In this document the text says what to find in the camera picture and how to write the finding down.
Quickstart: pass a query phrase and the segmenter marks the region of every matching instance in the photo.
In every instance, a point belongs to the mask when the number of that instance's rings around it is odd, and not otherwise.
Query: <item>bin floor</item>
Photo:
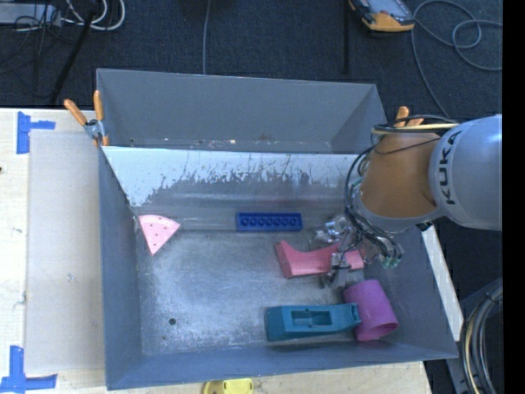
[[[142,348],[146,355],[266,345],[264,312],[278,305],[344,302],[317,276],[285,279],[275,243],[308,250],[306,231],[182,231],[155,256],[137,235]],[[275,344],[352,341],[351,333]]]

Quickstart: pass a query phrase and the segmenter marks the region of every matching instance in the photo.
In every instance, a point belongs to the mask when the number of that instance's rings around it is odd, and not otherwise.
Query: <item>teal object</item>
[[[266,311],[268,341],[350,331],[361,323],[357,304],[286,305]]]

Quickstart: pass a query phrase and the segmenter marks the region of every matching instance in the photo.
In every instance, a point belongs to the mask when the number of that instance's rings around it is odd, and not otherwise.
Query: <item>gray bin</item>
[[[345,175],[385,122],[375,85],[97,71],[112,146],[99,151],[106,384],[110,390],[457,357],[421,234],[377,278],[399,321],[268,342],[264,311],[344,302],[318,277],[283,277],[274,244],[311,248],[343,209]],[[298,212],[304,229],[237,232],[239,211]],[[155,255],[136,217],[181,224]]]

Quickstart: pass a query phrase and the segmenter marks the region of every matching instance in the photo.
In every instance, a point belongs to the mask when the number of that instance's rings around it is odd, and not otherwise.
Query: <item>yellow object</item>
[[[362,19],[363,23],[371,30],[379,32],[405,32],[413,29],[414,24],[401,25],[388,13],[372,13],[370,15],[376,23],[369,23],[366,19]]]
[[[210,381],[204,385],[203,394],[252,394],[251,378]]]

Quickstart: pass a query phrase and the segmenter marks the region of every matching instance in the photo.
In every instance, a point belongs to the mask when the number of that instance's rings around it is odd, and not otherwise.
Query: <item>pink triangle block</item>
[[[156,214],[139,216],[139,221],[151,255],[155,255],[180,227],[174,220]]]

